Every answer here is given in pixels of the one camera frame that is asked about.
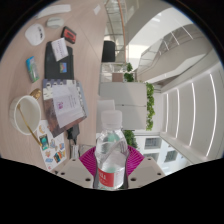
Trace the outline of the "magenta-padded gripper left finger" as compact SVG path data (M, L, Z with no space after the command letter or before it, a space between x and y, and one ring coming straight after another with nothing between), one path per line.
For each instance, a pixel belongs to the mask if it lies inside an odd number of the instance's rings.
M94 152L94 146L75 146L70 160L57 172L57 175L76 185L92 189L97 171Z

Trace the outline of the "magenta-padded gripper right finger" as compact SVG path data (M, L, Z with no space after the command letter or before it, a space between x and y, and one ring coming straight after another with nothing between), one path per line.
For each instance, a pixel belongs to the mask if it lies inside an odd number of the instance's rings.
M125 187L134 189L143 187L165 176L152 157L144 157L137 149L129 146L126 162Z

